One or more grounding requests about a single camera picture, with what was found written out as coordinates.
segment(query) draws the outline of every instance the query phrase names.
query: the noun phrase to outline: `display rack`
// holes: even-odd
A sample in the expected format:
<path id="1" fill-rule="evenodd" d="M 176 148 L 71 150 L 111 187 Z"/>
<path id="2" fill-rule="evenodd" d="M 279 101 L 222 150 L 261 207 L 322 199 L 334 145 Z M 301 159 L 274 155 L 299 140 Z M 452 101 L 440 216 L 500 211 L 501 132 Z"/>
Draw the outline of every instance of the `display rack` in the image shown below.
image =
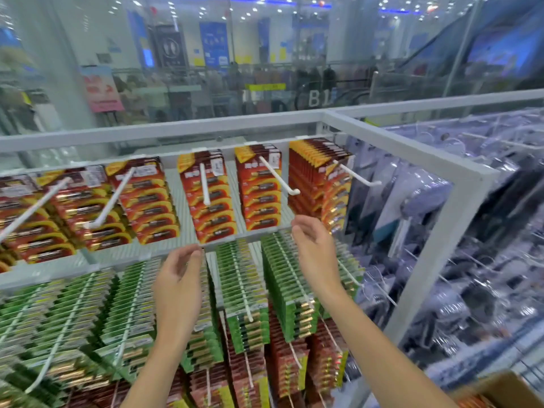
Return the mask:
<path id="1" fill-rule="evenodd" d="M 191 120 L 185 122 L 162 123 L 144 126 L 126 126 L 105 129 L 91 129 L 81 131 L 60 131 L 39 135 L 23 135 L 13 137 L 0 137 L 0 151 L 2 153 L 25 152 L 28 150 L 43 150 L 64 146 L 81 146 L 98 143 L 115 143 L 147 138 L 184 137 L 194 141 L 200 134 L 214 134 L 216 144 L 213 148 L 221 148 L 225 155 L 229 185 L 232 190 L 235 205 L 235 215 L 239 232 L 234 236 L 214 241 L 203 245 L 214 277 L 218 305 L 221 306 L 221 291 L 218 283 L 214 249 L 227 241 L 245 238 L 251 246 L 252 255 L 262 275 L 262 258 L 259 239 L 263 234 L 277 231 L 279 228 L 288 227 L 293 213 L 287 206 L 286 194 L 282 197 L 282 223 L 279 227 L 265 228 L 258 231 L 245 231 L 245 224 L 241 215 L 239 200 L 236 200 L 237 179 L 235 174 L 235 162 L 233 158 L 233 145 L 221 146 L 222 135 L 230 134 L 245 137 L 242 144 L 275 143 L 282 151 L 284 168 L 283 179 L 288 179 L 288 147 L 290 140 L 299 140 L 308 136 L 297 134 L 289 135 L 285 128 L 295 124 L 316 124 L 315 135 L 317 137 L 333 137 L 336 143 L 342 144 L 347 137 L 354 137 L 372 146 L 386 150 L 408 162 L 421 166 L 426 171 L 450 181 L 454 186 L 447 202 L 441 209 L 429 240 L 418 257 L 412 276 L 406 287 L 395 303 L 396 308 L 384 329 L 389 339 L 398 344 L 409 328 L 412 319 L 417 314 L 423 300 L 429 294 L 432 286 L 439 278 L 440 271 L 459 240 L 466 231 L 474 214 L 491 189 L 498 172 L 484 165 L 476 164 L 470 160 L 453 156 L 442 150 L 437 150 L 426 144 L 390 133 L 379 127 L 371 126 L 357 120 L 360 117 L 372 117 L 379 115 L 398 114 L 405 112 L 439 110 L 457 107 L 473 107 L 505 102 L 522 102 L 544 98 L 544 90 L 531 90 L 524 92 L 493 93 L 489 95 L 474 95 L 466 97 L 453 97 L 444 99 L 429 99 L 404 103 L 375 104 L 353 108 L 339 108 L 334 110 L 309 110 L 303 112 L 286 112 L 281 114 L 264 114 L 251 116 L 225 117 L 208 120 Z M 260 140 L 254 134 L 253 129 L 283 128 L 276 140 Z M 199 143 L 193 143 L 190 150 L 180 152 L 135 154 L 133 157 L 160 156 L 164 164 L 167 180 L 171 187 L 171 193 L 178 217 L 180 218 L 181 234 L 175 239 L 141 246 L 137 242 L 130 245 L 114 247 L 99 252 L 79 251 L 77 255 L 60 260 L 52 260 L 36 265 L 18 265 L 9 273 L 0 275 L 0 288 L 8 289 L 28 284 L 50 281 L 61 277 L 71 277 L 96 271 L 105 267 L 113 267 L 122 270 L 126 265 L 148 260 L 155 256 L 166 255 L 176 247 L 196 242 L 195 231 L 189 215 L 188 204 L 180 184 L 179 174 L 175 169 L 175 160 L 182 153 L 190 153 L 203 150 Z M 119 157 L 117 160 L 126 160 L 130 156 Z M 92 160 L 72 164 L 77 166 L 105 164 L 108 160 Z M 36 168 L 31 171 L 53 170 L 55 168 Z M 28 170 L 17 170 L 16 173 L 24 173 Z M 3 172 L 3 175 L 14 174 L 14 171 Z M 350 408 L 360 407 L 369 395 L 369 389 L 361 379 L 358 380 L 357 390 L 351 400 Z"/>

